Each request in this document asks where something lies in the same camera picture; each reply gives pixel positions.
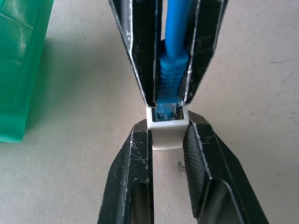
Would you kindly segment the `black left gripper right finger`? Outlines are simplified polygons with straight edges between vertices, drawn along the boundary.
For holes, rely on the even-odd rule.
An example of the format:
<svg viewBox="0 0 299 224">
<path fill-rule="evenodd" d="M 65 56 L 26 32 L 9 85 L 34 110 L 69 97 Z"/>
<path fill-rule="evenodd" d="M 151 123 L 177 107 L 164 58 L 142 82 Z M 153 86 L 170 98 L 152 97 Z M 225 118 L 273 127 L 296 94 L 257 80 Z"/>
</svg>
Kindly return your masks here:
<svg viewBox="0 0 299 224">
<path fill-rule="evenodd" d="M 237 157 L 203 116 L 188 114 L 183 151 L 197 224 L 269 224 Z"/>
</svg>

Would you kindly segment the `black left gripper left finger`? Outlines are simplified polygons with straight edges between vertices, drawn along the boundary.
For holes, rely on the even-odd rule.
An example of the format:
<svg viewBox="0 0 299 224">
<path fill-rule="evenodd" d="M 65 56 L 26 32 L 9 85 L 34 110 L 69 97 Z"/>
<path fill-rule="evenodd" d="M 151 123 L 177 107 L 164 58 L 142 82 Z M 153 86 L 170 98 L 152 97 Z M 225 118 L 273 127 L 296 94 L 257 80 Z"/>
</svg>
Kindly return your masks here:
<svg viewBox="0 0 299 224">
<path fill-rule="evenodd" d="M 154 224 L 152 136 L 136 123 L 108 172 L 97 224 Z"/>
</svg>

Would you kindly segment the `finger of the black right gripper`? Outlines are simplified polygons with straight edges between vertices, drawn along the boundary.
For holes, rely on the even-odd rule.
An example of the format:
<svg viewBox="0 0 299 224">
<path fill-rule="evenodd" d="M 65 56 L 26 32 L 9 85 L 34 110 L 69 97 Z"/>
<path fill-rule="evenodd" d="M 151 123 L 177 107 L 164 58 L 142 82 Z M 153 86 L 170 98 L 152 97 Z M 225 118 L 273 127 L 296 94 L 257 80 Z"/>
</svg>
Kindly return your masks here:
<svg viewBox="0 0 299 224">
<path fill-rule="evenodd" d="M 108 0 L 141 96 L 156 107 L 163 0 Z"/>
<path fill-rule="evenodd" d="M 184 46 L 189 61 L 178 91 L 180 104 L 190 104 L 214 56 L 228 0 L 192 0 Z"/>
</svg>

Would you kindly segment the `white coupler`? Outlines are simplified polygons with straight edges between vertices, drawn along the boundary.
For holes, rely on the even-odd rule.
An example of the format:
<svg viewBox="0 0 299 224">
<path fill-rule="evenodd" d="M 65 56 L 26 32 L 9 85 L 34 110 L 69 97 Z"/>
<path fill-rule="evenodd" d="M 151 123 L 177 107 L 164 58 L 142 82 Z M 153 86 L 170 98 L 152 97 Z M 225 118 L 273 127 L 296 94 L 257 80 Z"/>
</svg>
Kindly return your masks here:
<svg viewBox="0 0 299 224">
<path fill-rule="evenodd" d="M 181 119 L 155 121 L 153 108 L 146 107 L 147 128 L 152 136 L 153 150 L 169 150 L 183 147 L 183 139 L 189 126 L 187 106 L 180 108 Z"/>
</svg>

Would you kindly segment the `green translucent plastic bin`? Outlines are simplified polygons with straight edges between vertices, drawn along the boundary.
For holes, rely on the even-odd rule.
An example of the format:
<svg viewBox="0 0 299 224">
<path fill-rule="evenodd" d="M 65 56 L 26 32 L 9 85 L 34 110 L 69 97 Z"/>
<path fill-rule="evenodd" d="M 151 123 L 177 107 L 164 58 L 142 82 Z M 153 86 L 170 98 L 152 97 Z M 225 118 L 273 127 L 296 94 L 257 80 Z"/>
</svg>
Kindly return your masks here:
<svg viewBox="0 0 299 224">
<path fill-rule="evenodd" d="M 0 0 L 0 142 L 23 139 L 54 0 Z"/>
</svg>

